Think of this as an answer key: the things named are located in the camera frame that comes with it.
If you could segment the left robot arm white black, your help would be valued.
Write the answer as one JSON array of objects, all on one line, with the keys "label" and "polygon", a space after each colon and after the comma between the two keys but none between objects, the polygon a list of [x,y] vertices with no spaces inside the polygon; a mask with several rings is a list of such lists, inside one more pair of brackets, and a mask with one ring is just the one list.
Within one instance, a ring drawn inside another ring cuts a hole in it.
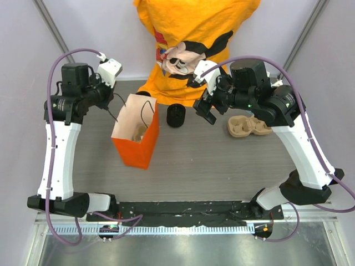
[{"label": "left robot arm white black", "polygon": [[53,126],[46,124],[47,147],[43,177],[37,194],[27,199],[28,208],[52,214],[82,218],[99,212],[106,221],[117,217],[114,196],[106,193],[76,192],[73,188],[75,146],[83,119],[92,106],[107,110],[113,99],[116,77],[122,65],[107,59],[94,70],[86,63],[66,63],[61,68],[62,79],[50,97]]}]

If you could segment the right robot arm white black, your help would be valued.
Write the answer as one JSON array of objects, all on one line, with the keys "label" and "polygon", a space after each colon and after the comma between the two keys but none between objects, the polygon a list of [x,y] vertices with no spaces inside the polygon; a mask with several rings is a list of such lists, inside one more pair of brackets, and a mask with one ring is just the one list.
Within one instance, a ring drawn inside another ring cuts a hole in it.
[{"label": "right robot arm white black", "polygon": [[213,125],[216,118],[210,112],[215,107],[220,114],[228,109],[247,110],[265,122],[285,146],[295,170],[287,180],[273,187],[263,188],[251,201],[251,214],[265,218],[274,207],[291,202],[296,205],[325,203],[336,184],[331,178],[342,179],[343,170],[334,168],[323,152],[315,153],[304,126],[296,95],[289,85],[273,85],[263,61],[243,59],[230,65],[230,74],[209,60],[202,60],[193,77],[207,87],[194,102],[197,114]]}]

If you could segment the orange paper bag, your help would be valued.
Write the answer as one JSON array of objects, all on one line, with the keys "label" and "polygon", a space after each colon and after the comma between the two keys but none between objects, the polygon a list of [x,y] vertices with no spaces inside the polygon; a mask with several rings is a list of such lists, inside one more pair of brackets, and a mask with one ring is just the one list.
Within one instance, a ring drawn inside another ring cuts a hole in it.
[{"label": "orange paper bag", "polygon": [[[136,127],[147,127],[141,143],[132,140]],[[159,111],[155,98],[130,94],[120,109],[111,139],[124,165],[147,170],[159,136]]]}]

